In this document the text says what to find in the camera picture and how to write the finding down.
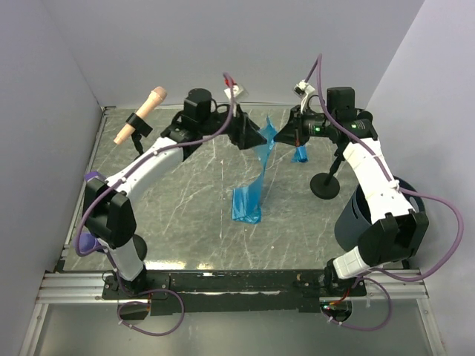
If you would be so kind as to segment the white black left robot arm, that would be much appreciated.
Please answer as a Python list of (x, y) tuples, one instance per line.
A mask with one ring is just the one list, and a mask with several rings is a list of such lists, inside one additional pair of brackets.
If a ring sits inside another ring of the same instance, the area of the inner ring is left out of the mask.
[(162, 131), (155, 143), (131, 164), (113, 176), (86, 176), (82, 219), (74, 240), (76, 254), (105, 254), (128, 297), (137, 298), (147, 288), (145, 243), (136, 244), (134, 205), (166, 172), (188, 159), (204, 142), (228, 136), (240, 150), (265, 145), (263, 131), (244, 112), (233, 85), (225, 90), (228, 104), (216, 105), (207, 89), (195, 88), (184, 99), (183, 108)]

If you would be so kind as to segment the blue detached trash bag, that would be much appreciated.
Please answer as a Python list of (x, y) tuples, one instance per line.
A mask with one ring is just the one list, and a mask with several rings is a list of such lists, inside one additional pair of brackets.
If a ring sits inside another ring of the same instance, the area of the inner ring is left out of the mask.
[(234, 188), (232, 191), (232, 220), (241, 223), (258, 224), (261, 221), (261, 197), (266, 165), (275, 146), (274, 137), (277, 134), (277, 130), (268, 116), (266, 125), (259, 129), (258, 133), (266, 139), (265, 144), (253, 149), (261, 165), (259, 175), (251, 184)]

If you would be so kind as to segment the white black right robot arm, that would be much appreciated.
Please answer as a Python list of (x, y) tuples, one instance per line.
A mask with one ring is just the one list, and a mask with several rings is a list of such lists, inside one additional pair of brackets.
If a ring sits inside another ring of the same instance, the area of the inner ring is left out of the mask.
[(349, 288), (350, 279), (371, 268), (414, 256), (429, 221), (422, 208), (413, 207), (400, 181), (391, 174), (373, 126), (373, 115), (355, 107), (353, 88), (329, 88), (323, 113), (309, 106), (316, 95), (312, 85), (299, 82), (293, 90), (301, 102), (291, 109), (288, 122), (274, 140), (301, 147), (314, 136), (326, 137), (336, 144), (335, 161), (328, 172), (311, 179), (311, 190), (324, 200), (336, 197), (340, 185), (335, 173), (342, 162), (347, 162), (358, 180), (362, 206), (349, 202), (346, 211), (360, 211), (369, 220), (367, 227), (359, 228), (356, 222), (341, 218), (335, 227), (335, 235), (356, 237), (355, 246), (347, 247), (326, 267), (324, 287), (337, 296)]

